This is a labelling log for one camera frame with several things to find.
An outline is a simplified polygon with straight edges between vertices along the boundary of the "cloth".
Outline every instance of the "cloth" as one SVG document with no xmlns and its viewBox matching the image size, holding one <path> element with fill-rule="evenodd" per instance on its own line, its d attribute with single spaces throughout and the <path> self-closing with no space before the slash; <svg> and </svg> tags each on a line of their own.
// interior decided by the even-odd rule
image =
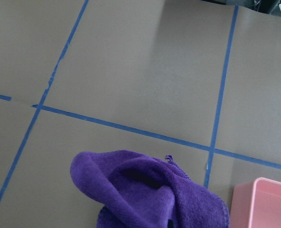
<svg viewBox="0 0 281 228">
<path fill-rule="evenodd" d="M 97 228 L 229 228 L 214 193 L 174 163 L 131 151 L 81 152 L 70 167 L 74 184 L 103 203 Z"/>
</svg>

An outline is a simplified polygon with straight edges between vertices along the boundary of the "purple towel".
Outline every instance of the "purple towel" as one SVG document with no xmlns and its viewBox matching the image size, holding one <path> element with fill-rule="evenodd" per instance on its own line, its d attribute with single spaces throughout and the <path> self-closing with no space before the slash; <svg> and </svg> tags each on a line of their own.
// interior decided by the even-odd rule
<svg viewBox="0 0 281 228">
<path fill-rule="evenodd" d="M 97 228 L 229 228 L 225 203 L 190 180 L 173 161 L 131 151 L 82 152 L 74 184 L 105 204 Z"/>
</svg>

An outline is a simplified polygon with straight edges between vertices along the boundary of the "pink plastic bin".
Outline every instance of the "pink plastic bin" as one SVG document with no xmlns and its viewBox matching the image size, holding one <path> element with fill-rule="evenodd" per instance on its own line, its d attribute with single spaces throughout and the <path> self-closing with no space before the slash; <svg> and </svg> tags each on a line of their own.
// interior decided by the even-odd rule
<svg viewBox="0 0 281 228">
<path fill-rule="evenodd" d="M 231 228 L 281 228 L 281 182 L 260 177 L 233 191 Z"/>
</svg>

